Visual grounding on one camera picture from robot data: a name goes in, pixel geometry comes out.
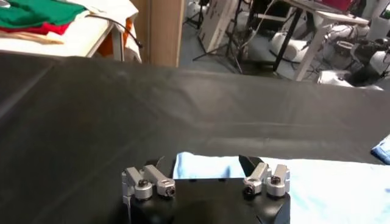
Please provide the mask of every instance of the black screw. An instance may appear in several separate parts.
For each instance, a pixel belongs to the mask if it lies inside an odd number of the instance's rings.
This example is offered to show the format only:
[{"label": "black screw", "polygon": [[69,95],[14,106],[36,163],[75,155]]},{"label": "black screw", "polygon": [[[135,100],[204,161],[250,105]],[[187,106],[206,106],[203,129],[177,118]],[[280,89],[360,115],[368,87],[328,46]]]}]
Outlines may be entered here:
[{"label": "black screw", "polygon": [[245,195],[254,195],[255,189],[252,186],[247,186],[244,188],[244,194]]},{"label": "black screw", "polygon": [[272,176],[271,177],[271,184],[274,184],[274,185],[280,184],[280,178],[277,176]]},{"label": "black screw", "polygon": [[174,187],[168,187],[165,190],[165,193],[168,197],[173,197],[175,195],[175,188]]},{"label": "black screw", "polygon": [[138,182],[138,187],[146,187],[149,184],[148,180],[142,179]]}]

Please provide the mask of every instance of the black fabric sheet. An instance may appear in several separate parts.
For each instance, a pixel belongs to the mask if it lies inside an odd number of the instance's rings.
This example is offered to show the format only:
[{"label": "black fabric sheet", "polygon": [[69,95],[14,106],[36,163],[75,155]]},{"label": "black fabric sheet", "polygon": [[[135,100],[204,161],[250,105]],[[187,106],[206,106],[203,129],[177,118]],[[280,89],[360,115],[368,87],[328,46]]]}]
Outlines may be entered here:
[{"label": "black fabric sheet", "polygon": [[0,117],[0,223],[126,223],[121,171],[182,151],[381,164],[390,132],[386,91],[87,58],[0,68],[0,105],[24,91]]}]

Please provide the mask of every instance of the blue cloth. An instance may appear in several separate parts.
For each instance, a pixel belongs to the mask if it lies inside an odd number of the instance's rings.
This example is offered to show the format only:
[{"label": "blue cloth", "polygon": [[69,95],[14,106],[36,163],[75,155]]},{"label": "blue cloth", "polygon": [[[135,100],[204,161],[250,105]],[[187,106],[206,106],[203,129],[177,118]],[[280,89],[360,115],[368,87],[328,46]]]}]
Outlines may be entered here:
[{"label": "blue cloth", "polygon": [[[291,175],[291,223],[390,223],[390,166],[308,159],[261,158]],[[173,177],[242,178],[238,157],[179,153]]]},{"label": "blue cloth", "polygon": [[371,150],[371,154],[390,165],[390,135]]}]

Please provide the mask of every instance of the wooden wall panel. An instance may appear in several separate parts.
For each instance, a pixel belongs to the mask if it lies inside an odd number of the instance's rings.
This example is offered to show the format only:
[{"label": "wooden wall panel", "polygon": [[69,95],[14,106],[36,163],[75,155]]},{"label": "wooden wall panel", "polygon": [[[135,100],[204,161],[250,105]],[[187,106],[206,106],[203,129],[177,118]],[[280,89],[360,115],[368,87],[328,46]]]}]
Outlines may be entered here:
[{"label": "wooden wall panel", "polygon": [[143,63],[149,63],[149,43],[148,43],[148,30],[149,30],[149,1],[152,0],[131,0],[134,6],[140,11],[135,19],[135,31],[137,39],[139,39],[144,46],[140,49],[140,54]]},{"label": "wooden wall panel", "polygon": [[184,0],[151,0],[151,63],[179,65]]}]

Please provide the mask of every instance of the metal bracket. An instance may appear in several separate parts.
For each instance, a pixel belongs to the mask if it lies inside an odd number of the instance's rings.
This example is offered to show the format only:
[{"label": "metal bracket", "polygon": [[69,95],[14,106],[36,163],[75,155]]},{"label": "metal bracket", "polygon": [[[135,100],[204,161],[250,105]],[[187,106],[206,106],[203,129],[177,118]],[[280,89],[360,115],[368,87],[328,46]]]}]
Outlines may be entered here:
[{"label": "metal bracket", "polygon": [[267,193],[282,197],[290,190],[290,170],[285,165],[278,165],[273,176],[267,178]]},{"label": "metal bracket", "polygon": [[136,168],[127,168],[122,173],[122,193],[123,196],[134,195],[139,200],[147,200],[153,195],[153,185],[145,180]]},{"label": "metal bracket", "polygon": [[244,178],[244,193],[246,195],[257,195],[261,193],[261,185],[271,176],[271,168],[266,163],[259,163],[249,177]]},{"label": "metal bracket", "polygon": [[156,185],[159,195],[169,198],[175,196],[175,181],[164,176],[155,166],[144,166],[144,177]]}]

